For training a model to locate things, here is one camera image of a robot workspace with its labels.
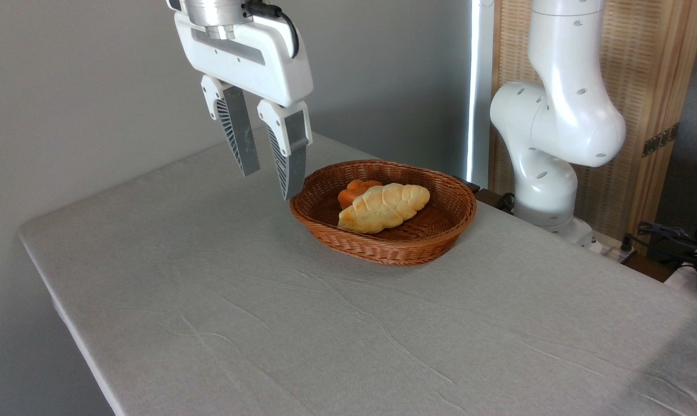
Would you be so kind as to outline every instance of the electrical cable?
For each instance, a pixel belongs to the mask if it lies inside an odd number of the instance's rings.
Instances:
[[[298,30],[296,29],[295,24],[292,23],[292,19],[290,19],[290,17],[288,17],[282,11],[282,8],[275,5],[267,5],[266,3],[261,2],[261,0],[249,0],[248,2],[246,2],[246,10],[248,10],[249,13],[256,16],[262,16],[267,18],[282,18],[286,22],[286,24],[290,26],[290,34],[292,37],[291,58],[294,59],[298,55],[298,52],[300,51],[300,39],[298,38]]]

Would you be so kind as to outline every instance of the basket rim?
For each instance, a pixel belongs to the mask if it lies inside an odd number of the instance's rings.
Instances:
[[[470,197],[470,200],[471,200],[470,213],[466,216],[464,221],[459,222],[459,224],[456,224],[456,225],[452,226],[451,228],[444,230],[443,232],[439,232],[438,234],[431,235],[430,237],[421,237],[420,239],[413,239],[413,240],[380,239],[379,237],[375,237],[374,235],[371,235],[371,234],[362,234],[360,232],[349,231],[348,229],[339,228],[338,226],[335,226],[335,225],[325,224],[325,223],[322,223],[320,221],[316,221],[313,218],[309,217],[307,215],[307,213],[305,213],[303,210],[301,210],[296,205],[296,199],[298,198],[298,196],[300,194],[290,198],[290,210],[292,211],[292,215],[295,216],[295,218],[298,219],[298,221],[300,221],[305,226],[308,226],[309,228],[315,228],[315,229],[326,231],[326,232],[344,233],[344,235],[351,235],[351,237],[353,237],[353,239],[363,240],[364,242],[367,242],[367,243],[391,244],[391,245],[393,245],[393,247],[397,247],[397,248],[428,246],[428,245],[431,245],[431,244],[436,243],[436,242],[443,242],[444,240],[452,239],[452,237],[457,237],[462,232],[464,232],[464,230],[467,229],[469,224],[473,221],[474,217],[476,216],[476,213],[477,213],[476,197],[474,196],[474,193],[465,184],[463,184],[462,181],[460,181],[459,179],[457,179],[454,176],[451,176],[450,174],[446,174],[446,173],[439,172],[439,171],[433,170],[433,169],[428,169],[428,168],[418,168],[418,166],[411,166],[409,164],[402,164],[402,163],[393,162],[393,161],[385,161],[382,159],[359,159],[359,160],[353,160],[353,161],[343,161],[343,162],[339,162],[339,163],[335,163],[335,164],[330,164],[328,166],[323,166],[323,168],[315,170],[313,173],[309,174],[309,176],[305,178],[305,183],[307,184],[311,179],[313,179],[315,176],[317,176],[317,174],[322,173],[328,169],[336,169],[336,168],[341,168],[342,166],[350,166],[353,164],[383,164],[383,165],[397,166],[397,168],[409,168],[409,169],[419,170],[419,171],[424,172],[424,173],[432,174],[433,176],[448,177],[448,179],[452,179],[453,182],[459,184],[459,189],[462,192],[465,192]]]

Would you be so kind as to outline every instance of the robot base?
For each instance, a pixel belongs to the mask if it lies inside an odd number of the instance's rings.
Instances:
[[[603,246],[597,242],[592,228],[579,218],[572,218],[570,221],[557,226],[540,226],[552,234],[559,235],[563,239],[576,246],[587,248],[592,252],[600,253]]]

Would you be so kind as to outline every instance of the gripper jaw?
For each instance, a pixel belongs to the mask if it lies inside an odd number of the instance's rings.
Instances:
[[[243,90],[208,75],[202,77],[201,85],[209,114],[221,123],[240,171],[244,176],[256,172],[261,166]],[[306,147],[312,143],[307,105],[283,107],[263,99],[257,110],[269,130],[282,197],[290,199],[305,182]]]
[[[264,99],[257,108],[269,129],[282,197],[288,200],[302,190],[305,182],[306,147],[312,143],[307,106],[299,102],[284,108]]]

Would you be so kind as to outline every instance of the table wrinkle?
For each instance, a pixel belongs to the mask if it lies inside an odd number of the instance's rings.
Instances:
[[[390,334],[390,332],[385,328],[381,319],[374,316],[374,314],[368,313],[367,311],[364,311],[361,308],[359,308],[359,306],[356,306],[353,303],[351,303],[351,301],[348,300],[348,298],[346,298],[346,296],[344,296],[340,290],[338,290],[335,287],[333,287],[332,285],[328,284],[328,282],[326,282],[325,279],[320,277],[319,274],[315,274],[314,276],[316,277],[316,279],[318,279],[320,282],[322,282],[322,284],[327,286],[328,289],[330,289],[333,292],[333,294],[337,295],[338,298],[341,300],[341,302],[343,302],[346,306],[352,308],[352,310],[354,310],[354,311],[357,311],[359,314],[366,316],[367,319],[369,319],[369,321],[372,322],[372,324],[374,324],[375,326],[378,326],[382,330],[382,332],[385,335],[385,337],[387,338],[387,340],[393,345],[393,347],[396,348],[396,350],[399,351],[402,355],[406,356],[407,359],[414,362],[415,364],[417,364],[421,368],[425,369],[426,371],[429,371],[432,374],[435,374],[436,377],[439,377],[439,378],[443,379],[444,381],[449,382],[450,384],[456,385],[456,382],[452,381],[452,379],[450,379],[448,376],[446,376],[442,372],[438,371],[437,369],[434,369],[432,366],[425,363],[425,361],[418,358],[415,354],[413,354],[410,350],[408,350],[404,345],[402,345],[402,343],[399,342],[395,337],[393,337],[392,334]]]
[[[651,396],[642,395],[641,393],[639,393],[639,395],[642,396],[643,398],[646,398],[649,401],[652,401],[653,403],[657,403],[657,405],[659,405],[661,408],[665,408],[666,410],[670,411],[670,413],[672,413],[672,414],[678,414],[678,416],[689,416],[688,414],[682,413],[682,411],[679,411],[678,409],[676,409],[674,407],[668,406],[665,403],[662,403],[661,401],[659,401]]]
[[[245,307],[243,307],[243,306],[241,306],[241,305],[235,303],[233,300],[230,300],[228,297],[226,297],[225,295],[223,295],[221,292],[219,292],[219,291],[217,291],[217,290],[215,290],[215,289],[212,289],[212,287],[208,286],[207,284],[204,284],[204,283],[198,283],[198,284],[199,284],[200,286],[205,287],[206,289],[211,290],[212,294],[214,294],[214,295],[216,295],[217,297],[221,298],[222,300],[226,301],[226,303],[228,303],[228,305],[234,306],[234,308],[235,308],[236,310],[242,311],[243,313],[247,314],[247,315],[250,316],[251,318],[256,319],[256,321],[259,321],[262,325],[264,325],[267,329],[269,329],[269,331],[272,331],[272,327],[269,326],[269,324],[267,324],[266,321],[264,321],[263,318],[259,318],[259,316],[256,316],[256,314],[252,313],[252,312],[249,311],[247,308],[245,308]]]
[[[593,357],[593,358],[596,358],[597,360],[600,360],[600,361],[602,361],[602,362],[604,362],[604,363],[606,363],[606,364],[608,364],[608,365],[610,365],[610,366],[613,366],[613,367],[616,367],[616,368],[618,368],[618,369],[621,369],[621,370],[623,370],[623,371],[633,372],[633,373],[637,373],[637,374],[642,374],[642,376],[647,376],[647,377],[654,378],[654,379],[656,379],[656,380],[658,380],[658,381],[661,381],[661,382],[663,382],[664,384],[668,385],[669,387],[671,387],[672,389],[676,390],[677,392],[682,393],[683,395],[689,397],[689,399],[692,401],[692,403],[694,403],[695,405],[697,405],[697,398],[695,397],[695,395],[692,394],[692,392],[689,392],[689,391],[686,391],[686,390],[684,390],[684,389],[681,389],[680,387],[678,387],[678,385],[676,385],[676,384],[674,384],[673,382],[669,381],[666,377],[661,376],[661,375],[658,374],[657,372],[654,372],[654,371],[647,371],[647,370],[643,370],[643,369],[635,369],[635,368],[632,368],[632,367],[629,367],[629,366],[624,366],[624,365],[621,365],[621,364],[619,364],[619,363],[616,363],[616,361],[612,361],[612,360],[609,360],[609,359],[603,357],[603,356],[602,356],[600,353],[598,353],[598,352],[588,350],[587,348],[575,347],[574,345],[572,345],[572,344],[570,344],[570,343],[561,343],[561,342],[552,341],[552,340],[545,340],[545,339],[542,339],[542,338],[540,338],[540,337],[535,337],[535,336],[532,336],[532,335],[522,334],[522,333],[519,333],[519,332],[513,332],[513,331],[512,331],[512,333],[515,334],[515,335],[518,335],[519,337],[527,337],[527,338],[534,339],[534,340],[538,340],[538,341],[541,341],[541,342],[544,342],[544,343],[550,343],[550,344],[553,344],[553,345],[559,345],[560,347],[572,348],[573,350],[576,350],[576,351],[579,351],[579,352],[585,352],[585,353],[587,353],[589,356],[591,356],[591,357]],[[527,347],[531,348],[532,350],[536,350],[536,351],[542,352],[541,350],[537,350],[537,348],[532,347],[530,344],[526,343],[526,342],[523,341],[523,340],[522,340],[521,342],[522,342],[523,344],[525,344]]]
[[[222,372],[224,372],[225,376],[228,377],[228,380],[230,382],[232,382],[233,384],[235,384],[236,389],[241,390],[243,387],[239,382],[234,380],[234,378],[231,376],[230,371],[228,370],[227,366],[225,366],[224,364],[221,363],[220,359],[217,357],[217,354],[212,350],[212,348],[209,347],[207,342],[205,342],[205,340],[203,339],[203,336],[214,336],[214,337],[219,337],[222,340],[225,340],[227,343],[229,343],[229,345],[231,347],[233,347],[235,349],[235,351],[238,352],[238,354],[243,358],[243,360],[245,360],[248,364],[253,366],[256,370],[258,370],[259,373],[261,373],[262,376],[265,376],[267,380],[269,380],[273,384],[275,384],[277,386],[277,389],[280,390],[280,392],[282,392],[283,395],[286,395],[286,396],[290,397],[291,399],[295,400],[296,403],[300,406],[300,408],[303,409],[303,411],[307,411],[307,413],[309,413],[309,414],[315,414],[313,411],[311,411],[307,407],[307,405],[304,404],[303,400],[301,400],[298,397],[298,395],[293,393],[292,390],[287,389],[285,387],[285,385],[277,379],[277,377],[273,376],[272,374],[270,374],[269,372],[265,371],[260,366],[258,366],[258,364],[256,364],[256,362],[251,360],[251,358],[249,358],[249,356],[246,355],[243,352],[243,350],[241,350],[240,347],[238,347],[238,345],[235,342],[233,342],[233,340],[231,340],[229,337],[226,337],[225,335],[222,335],[222,334],[216,334],[214,332],[198,332],[197,328],[195,328],[195,326],[190,322],[189,319],[187,319],[186,316],[184,316],[184,313],[182,313],[181,311],[179,311],[179,317],[187,325],[187,327],[189,327],[189,329],[192,331],[192,334],[181,334],[181,333],[177,333],[177,332],[172,332],[172,331],[169,331],[169,329],[167,329],[166,327],[163,327],[164,331],[166,331],[172,335],[180,335],[180,336],[185,336],[185,337],[187,337],[187,336],[197,337],[198,341],[200,342],[200,344],[203,347],[203,350],[206,353],[208,353],[208,355],[212,358],[212,360],[214,360],[216,362],[217,367],[219,369],[221,369]],[[253,397],[254,397],[253,392],[251,392],[251,395],[249,395],[249,399],[253,399]],[[259,408],[261,408],[261,405],[259,404],[259,402],[257,400],[254,400],[254,401],[255,401],[255,404]]]
[[[441,391],[439,391],[438,394],[439,394],[439,396],[441,396],[441,398],[444,400],[444,402],[449,403],[450,405],[458,408],[461,411],[464,411],[465,414],[471,414],[464,406],[457,404],[457,403],[454,403],[453,401],[449,400],[446,396],[443,395],[443,393],[441,393]]]

